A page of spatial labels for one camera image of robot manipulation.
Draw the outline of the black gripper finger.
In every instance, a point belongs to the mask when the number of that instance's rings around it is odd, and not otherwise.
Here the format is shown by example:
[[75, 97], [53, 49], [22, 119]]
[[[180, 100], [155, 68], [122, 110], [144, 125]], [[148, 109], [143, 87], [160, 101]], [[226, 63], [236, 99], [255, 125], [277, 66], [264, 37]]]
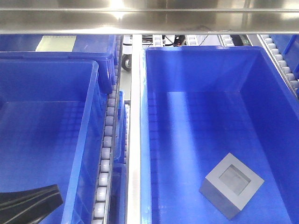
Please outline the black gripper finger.
[[1, 224], [37, 224], [63, 203], [60, 195], [38, 197], [0, 209]]
[[50, 198], [55, 197], [52, 204], [57, 203], [58, 205], [61, 205], [61, 194], [59, 187], [56, 184], [25, 191], [1, 192], [0, 204], [16, 205], [37, 199], [38, 197], [41, 197], [41, 199], [46, 199], [46, 195], [48, 195]]

